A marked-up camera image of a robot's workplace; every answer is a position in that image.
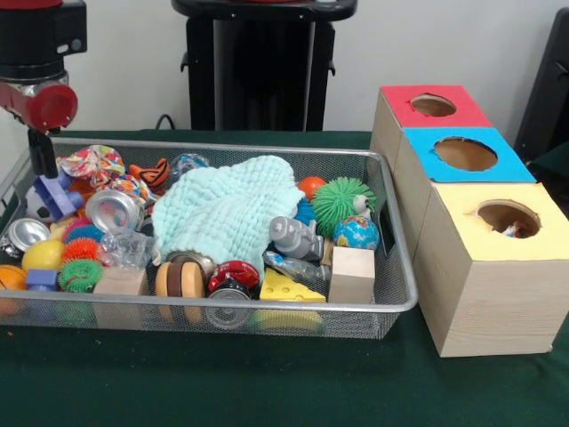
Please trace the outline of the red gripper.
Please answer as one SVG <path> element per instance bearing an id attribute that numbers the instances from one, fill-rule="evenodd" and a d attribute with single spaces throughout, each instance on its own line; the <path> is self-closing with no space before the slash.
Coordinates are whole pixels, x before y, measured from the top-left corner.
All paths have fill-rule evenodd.
<path id="1" fill-rule="evenodd" d="M 78 108 L 75 91 L 59 81 L 37 85 L 2 82 L 1 107 L 30 127 L 28 147 L 35 174 L 57 178 L 59 172 L 51 136 L 75 118 Z"/>

